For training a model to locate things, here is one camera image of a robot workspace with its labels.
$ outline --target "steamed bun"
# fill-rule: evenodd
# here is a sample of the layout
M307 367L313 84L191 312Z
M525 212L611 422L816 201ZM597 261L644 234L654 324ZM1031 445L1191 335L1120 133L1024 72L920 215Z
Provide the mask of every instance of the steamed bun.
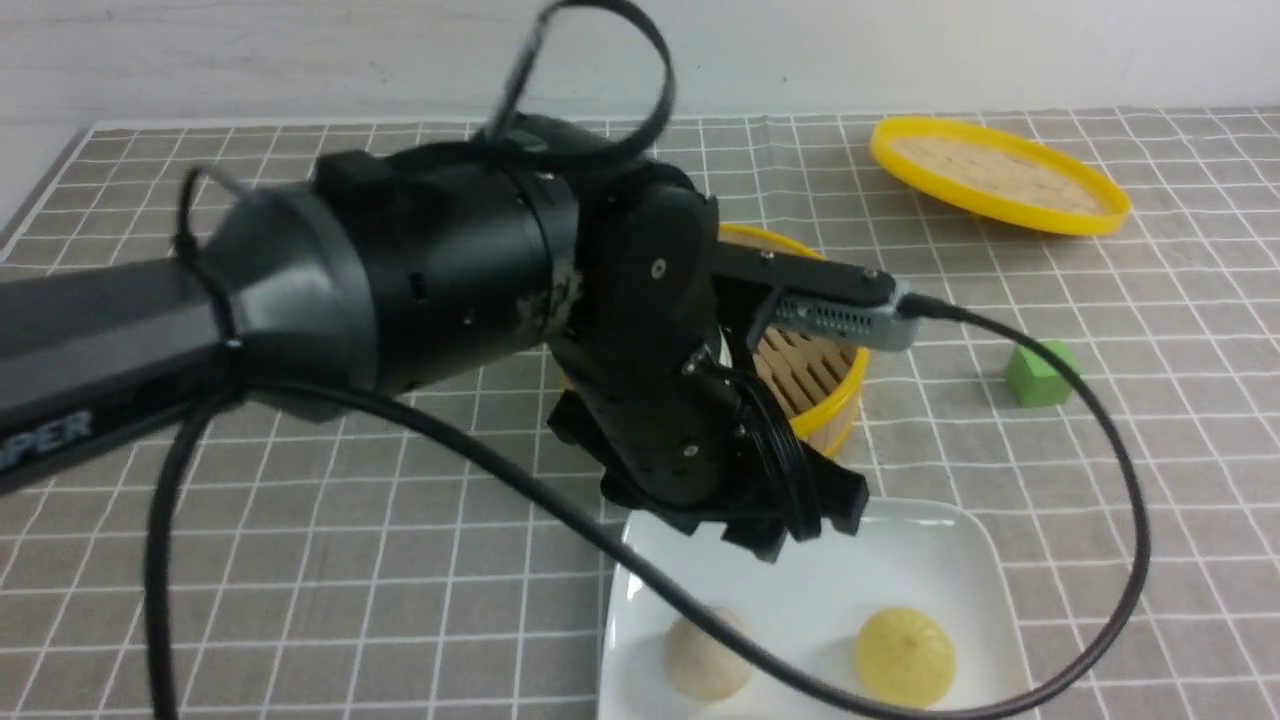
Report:
M733 612L724 609L716 609L714 612L737 632L746 633L746 624ZM671 625L662 650L667 679L677 692L694 700L724 700L751 679L748 661L685 618Z

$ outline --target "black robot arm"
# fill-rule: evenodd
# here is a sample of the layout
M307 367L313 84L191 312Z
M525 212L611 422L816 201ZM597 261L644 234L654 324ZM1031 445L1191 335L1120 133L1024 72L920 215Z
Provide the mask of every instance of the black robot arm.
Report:
M605 142L540 117L511 137L562 154ZM246 193L196 261L0 286L14 319L0 337L0 487L246 377L397 395L547 342L576 389L552 428L605 466L608 498L690 532L727 521L726 539L762 559L822 518L854 532L861 475L780 442L786 420L739 346L768 322L823 333L797 325L805 299L887 307L892 279L717 234L714 199L644 159L552 176L421 151L324 156L308 183Z

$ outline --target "green block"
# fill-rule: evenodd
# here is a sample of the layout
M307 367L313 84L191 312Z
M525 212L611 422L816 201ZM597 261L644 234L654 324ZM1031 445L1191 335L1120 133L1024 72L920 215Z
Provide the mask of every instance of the green block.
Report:
M1053 355L1065 360L1073 370L1079 372L1075 356L1071 355L1066 345L1056 340L1043 342ZM1066 384L1066 379L1038 355L1021 346L1015 347L1014 355L1009 359L1009 365L1005 368L1005 382L1014 392L1018 405L1023 407L1061 405L1071 397L1071 386Z

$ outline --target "square white plate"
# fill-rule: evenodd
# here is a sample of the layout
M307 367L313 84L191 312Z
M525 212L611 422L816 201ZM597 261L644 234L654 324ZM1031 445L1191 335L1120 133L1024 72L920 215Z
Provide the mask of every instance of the square white plate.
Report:
M787 542L776 565L719 539L722 525L685 537L632 512L622 539L713 607L741 616L749 634L794 665L863 693L854 638L872 614L908 606L933 618L956 648L956 680L934 707L960 708L1029 688L1009 587L987 530L950 505L873 498L856 537L829 527ZM671 688L662 641L676 611L630 571L609 596L596 716L608 720L849 717L755 671L733 697L700 705Z

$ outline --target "cable connector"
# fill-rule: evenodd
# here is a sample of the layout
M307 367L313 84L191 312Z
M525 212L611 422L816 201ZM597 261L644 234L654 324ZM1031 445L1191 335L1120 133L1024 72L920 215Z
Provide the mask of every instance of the cable connector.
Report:
M946 300L920 295L918 292L909 292L904 295L897 304L897 314L906 319L955 319L952 313L954 309L955 306Z

